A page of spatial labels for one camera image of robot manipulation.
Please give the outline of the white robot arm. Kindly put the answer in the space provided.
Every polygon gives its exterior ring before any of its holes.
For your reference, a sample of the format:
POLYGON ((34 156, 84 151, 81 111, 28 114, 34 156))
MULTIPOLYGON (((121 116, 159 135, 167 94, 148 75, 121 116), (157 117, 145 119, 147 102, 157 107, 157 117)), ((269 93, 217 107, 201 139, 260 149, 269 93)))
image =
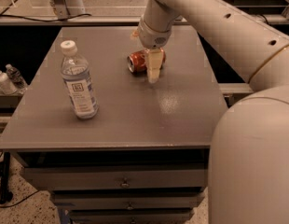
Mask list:
POLYGON ((218 121, 208 171, 210 224, 289 224, 289 36, 223 0, 148 0, 138 36, 148 75, 181 16, 241 77, 218 121))

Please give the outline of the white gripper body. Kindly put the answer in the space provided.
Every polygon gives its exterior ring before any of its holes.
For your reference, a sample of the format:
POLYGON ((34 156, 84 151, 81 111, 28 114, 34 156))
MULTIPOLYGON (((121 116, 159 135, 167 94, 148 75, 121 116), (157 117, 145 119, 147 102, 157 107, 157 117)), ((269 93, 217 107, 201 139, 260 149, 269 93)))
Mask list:
POLYGON ((139 21, 137 32, 142 45, 147 49, 163 48, 172 34, 172 31, 154 31, 145 23, 144 17, 139 21))

